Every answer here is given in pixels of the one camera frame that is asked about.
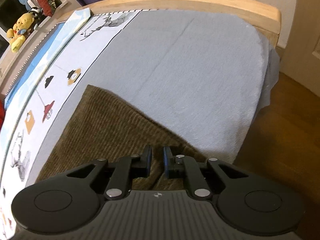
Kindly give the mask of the brown corduroy pants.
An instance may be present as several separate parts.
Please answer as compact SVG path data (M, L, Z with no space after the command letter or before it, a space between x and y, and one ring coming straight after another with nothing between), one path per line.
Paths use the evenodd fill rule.
M152 146L151 172L148 178L133 181L134 190L181 190L181 179L166 179L163 148L171 146L174 154L205 157L178 135L156 123L112 92L88 85L73 115L55 144L37 181L43 181L94 159L109 162L140 154Z

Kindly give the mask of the red knitted blanket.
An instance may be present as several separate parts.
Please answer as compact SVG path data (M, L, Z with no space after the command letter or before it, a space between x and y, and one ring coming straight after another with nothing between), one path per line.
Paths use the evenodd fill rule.
M0 129L3 125L4 118L5 118L5 109L3 106L3 102L0 101Z

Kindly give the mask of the patterned white bed sheet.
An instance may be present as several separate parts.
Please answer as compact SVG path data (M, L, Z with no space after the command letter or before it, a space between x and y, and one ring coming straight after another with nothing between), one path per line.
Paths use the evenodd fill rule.
M235 15L109 12L90 19L19 88L1 129L1 239L15 195L40 174L85 88L109 90L206 156L232 163L270 104L279 56Z

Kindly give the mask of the light blue patterned blanket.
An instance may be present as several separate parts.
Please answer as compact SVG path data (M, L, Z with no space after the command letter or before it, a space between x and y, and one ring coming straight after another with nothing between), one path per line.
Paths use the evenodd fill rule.
M50 65L65 44L91 18L91 10L85 8L72 14L48 22L49 27L37 28L23 45L23 49L7 65L6 73L1 74L1 100L8 108L19 88L27 81L42 58Z

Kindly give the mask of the yellow plush toy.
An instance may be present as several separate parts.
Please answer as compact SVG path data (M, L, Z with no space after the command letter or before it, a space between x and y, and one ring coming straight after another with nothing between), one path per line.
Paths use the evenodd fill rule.
M17 20L13 28L7 31L7 38L13 53L17 53L26 41L26 38L31 33L34 21L35 19L31 13L25 13Z

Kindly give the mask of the black white plush toy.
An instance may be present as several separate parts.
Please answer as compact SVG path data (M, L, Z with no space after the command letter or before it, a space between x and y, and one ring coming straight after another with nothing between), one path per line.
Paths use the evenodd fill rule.
M42 21L42 9L39 7L32 7L28 12L34 18L33 29L35 30Z

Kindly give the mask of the wooden bed frame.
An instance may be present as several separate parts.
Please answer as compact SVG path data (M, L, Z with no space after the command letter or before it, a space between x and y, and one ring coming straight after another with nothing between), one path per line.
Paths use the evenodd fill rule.
M195 10L233 14L253 25L266 36L272 46L278 43L281 30L281 12L268 4L255 0L103 0L88 5L93 14L121 12L139 9ZM9 93L35 48L60 22L66 21L72 12L66 5L59 6L53 15L45 19L17 53L7 49L1 57L1 99Z

